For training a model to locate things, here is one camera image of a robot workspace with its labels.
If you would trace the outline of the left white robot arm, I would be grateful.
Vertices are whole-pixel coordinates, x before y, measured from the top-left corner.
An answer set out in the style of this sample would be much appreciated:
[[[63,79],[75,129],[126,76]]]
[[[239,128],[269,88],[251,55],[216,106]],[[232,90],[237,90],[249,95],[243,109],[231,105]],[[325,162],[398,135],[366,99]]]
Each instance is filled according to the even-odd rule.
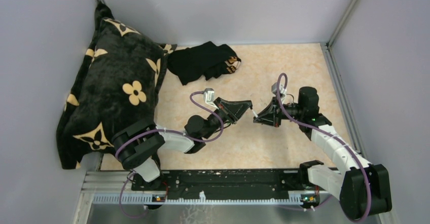
[[[218,97],[214,111],[204,119],[199,115],[189,118],[184,131],[175,131],[142,119],[113,136],[115,158],[125,170],[140,176],[150,190],[162,185],[162,173],[157,159],[158,150],[173,150],[193,154],[201,150],[212,135],[220,137],[226,124],[235,124],[252,108],[250,100],[227,101]]]

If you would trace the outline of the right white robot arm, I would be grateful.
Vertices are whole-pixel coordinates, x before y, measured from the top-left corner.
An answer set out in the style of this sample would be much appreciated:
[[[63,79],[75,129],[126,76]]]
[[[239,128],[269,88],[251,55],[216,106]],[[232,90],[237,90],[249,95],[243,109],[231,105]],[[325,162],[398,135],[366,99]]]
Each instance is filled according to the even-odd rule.
[[[314,87],[302,87],[296,103],[286,104],[286,88],[272,86],[269,105],[254,117],[254,123],[279,127],[282,120],[292,120],[300,130],[335,164],[331,170],[318,160],[300,164],[298,185],[310,190],[315,185],[335,197],[344,214],[360,220],[392,210],[388,170],[381,164],[374,165],[336,132],[332,123],[319,111],[319,96]]]

